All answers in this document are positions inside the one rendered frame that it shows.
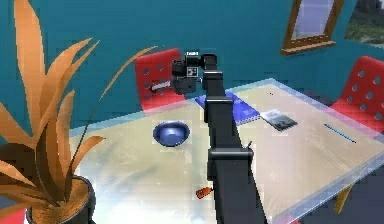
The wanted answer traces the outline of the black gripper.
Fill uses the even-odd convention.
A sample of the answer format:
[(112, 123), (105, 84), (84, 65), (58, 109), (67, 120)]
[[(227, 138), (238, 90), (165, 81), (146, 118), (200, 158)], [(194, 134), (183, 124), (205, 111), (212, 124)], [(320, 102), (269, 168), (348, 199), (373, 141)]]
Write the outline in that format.
[(171, 82), (162, 82), (154, 84), (150, 90), (156, 92), (164, 88), (173, 88), (178, 95), (184, 95), (196, 91), (196, 81), (198, 79), (198, 68), (188, 66), (183, 60), (174, 60), (172, 62)]

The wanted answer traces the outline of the glass top table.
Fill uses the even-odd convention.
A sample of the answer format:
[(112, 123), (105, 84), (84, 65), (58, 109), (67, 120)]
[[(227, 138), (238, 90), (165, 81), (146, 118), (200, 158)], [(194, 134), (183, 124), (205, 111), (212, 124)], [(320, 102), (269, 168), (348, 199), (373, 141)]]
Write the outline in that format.
[[(234, 91), (260, 112), (277, 109), (297, 122), (283, 132), (261, 119), (238, 128), (255, 152), (252, 169), (269, 224), (291, 224), (384, 164), (384, 137), (273, 79)], [(186, 100), (90, 127), (104, 140), (76, 172), (95, 189), (96, 224), (216, 224), (213, 198), (195, 195), (209, 184), (203, 116)], [(177, 147), (157, 143), (153, 129), (165, 121), (185, 123), (188, 139)]]

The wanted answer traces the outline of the wooden framed window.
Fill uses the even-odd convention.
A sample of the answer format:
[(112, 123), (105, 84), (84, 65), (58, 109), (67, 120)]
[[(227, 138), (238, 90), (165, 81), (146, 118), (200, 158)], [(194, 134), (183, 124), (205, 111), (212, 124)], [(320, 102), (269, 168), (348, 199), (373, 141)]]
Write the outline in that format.
[(344, 0), (293, 0), (285, 38), (284, 56), (328, 47)]

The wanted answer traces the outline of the grey book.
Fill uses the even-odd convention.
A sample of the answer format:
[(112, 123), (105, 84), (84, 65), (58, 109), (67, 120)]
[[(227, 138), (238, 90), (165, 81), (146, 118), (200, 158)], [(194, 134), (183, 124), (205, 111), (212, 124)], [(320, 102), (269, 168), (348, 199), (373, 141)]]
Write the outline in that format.
[(284, 131), (297, 125), (295, 120), (291, 119), (277, 109), (262, 112), (260, 117), (272, 127), (274, 127), (277, 131)]

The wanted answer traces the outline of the orange house plant in pot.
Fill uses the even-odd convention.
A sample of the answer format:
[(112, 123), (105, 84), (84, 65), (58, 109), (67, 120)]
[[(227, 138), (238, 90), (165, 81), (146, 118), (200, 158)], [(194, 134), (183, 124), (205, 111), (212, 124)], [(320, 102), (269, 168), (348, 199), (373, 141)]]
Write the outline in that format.
[(13, 0), (17, 67), (24, 86), (31, 132), (0, 102), (0, 224), (24, 212), (27, 224), (95, 224), (96, 197), (90, 181), (75, 170), (102, 136), (81, 137), (70, 146), (75, 92), (65, 89), (96, 45), (79, 41), (47, 66), (39, 17), (29, 0)]

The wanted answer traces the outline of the dark blue pencil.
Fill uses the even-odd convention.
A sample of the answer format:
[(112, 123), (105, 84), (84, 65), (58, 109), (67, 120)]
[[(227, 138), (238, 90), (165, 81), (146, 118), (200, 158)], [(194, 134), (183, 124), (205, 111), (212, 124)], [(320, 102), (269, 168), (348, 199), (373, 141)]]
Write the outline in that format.
[(352, 142), (352, 143), (357, 143), (353, 138), (351, 138), (350, 136), (346, 135), (345, 133), (337, 130), (336, 128), (332, 127), (331, 125), (327, 124), (327, 123), (324, 123), (323, 124), (326, 128), (328, 128), (329, 130), (333, 131), (334, 133), (342, 136), (343, 138), (347, 139), (348, 141)]

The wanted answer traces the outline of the small orange bottle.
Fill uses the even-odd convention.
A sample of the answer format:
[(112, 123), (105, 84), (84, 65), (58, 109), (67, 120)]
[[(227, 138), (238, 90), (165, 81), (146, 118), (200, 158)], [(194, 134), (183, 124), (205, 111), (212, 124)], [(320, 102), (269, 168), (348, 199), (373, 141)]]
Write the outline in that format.
[(197, 190), (195, 192), (195, 194), (196, 194), (196, 197), (198, 199), (202, 199), (202, 198), (208, 196), (212, 191), (213, 191), (212, 187), (204, 187), (204, 188)]

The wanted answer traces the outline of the red chair with holes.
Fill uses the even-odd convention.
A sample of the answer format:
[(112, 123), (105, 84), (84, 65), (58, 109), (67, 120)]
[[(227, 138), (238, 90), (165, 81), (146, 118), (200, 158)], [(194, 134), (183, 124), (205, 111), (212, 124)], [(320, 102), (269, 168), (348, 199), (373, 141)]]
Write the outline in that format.
[(143, 111), (185, 100), (183, 95), (177, 95), (171, 88), (155, 92), (150, 90), (153, 85), (171, 79), (171, 63), (180, 58), (180, 51), (173, 48), (143, 55), (135, 60), (136, 85)]
[(331, 108), (379, 133), (384, 131), (384, 61), (358, 58)]

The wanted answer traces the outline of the landscape wall picture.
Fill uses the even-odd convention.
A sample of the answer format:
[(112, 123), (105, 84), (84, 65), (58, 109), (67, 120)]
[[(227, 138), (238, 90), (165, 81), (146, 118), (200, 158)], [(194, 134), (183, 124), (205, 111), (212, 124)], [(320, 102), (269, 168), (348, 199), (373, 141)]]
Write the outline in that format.
[(384, 49), (384, 0), (357, 0), (344, 38)]

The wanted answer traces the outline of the blue bowl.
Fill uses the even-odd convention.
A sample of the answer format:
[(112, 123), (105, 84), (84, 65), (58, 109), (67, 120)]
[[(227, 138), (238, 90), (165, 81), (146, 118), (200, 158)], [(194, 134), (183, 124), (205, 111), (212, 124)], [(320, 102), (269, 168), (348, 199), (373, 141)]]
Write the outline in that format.
[(165, 121), (153, 129), (154, 140), (164, 147), (177, 147), (189, 137), (189, 127), (181, 121)]

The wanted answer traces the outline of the blue notebook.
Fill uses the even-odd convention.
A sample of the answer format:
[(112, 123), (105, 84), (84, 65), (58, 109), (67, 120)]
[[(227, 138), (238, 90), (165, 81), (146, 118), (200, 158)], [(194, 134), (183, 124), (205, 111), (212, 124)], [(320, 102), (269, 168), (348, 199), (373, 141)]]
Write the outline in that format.
[(203, 108), (204, 122), (209, 128), (236, 128), (260, 117), (258, 110), (228, 91), (220, 95), (202, 95), (195, 101)]

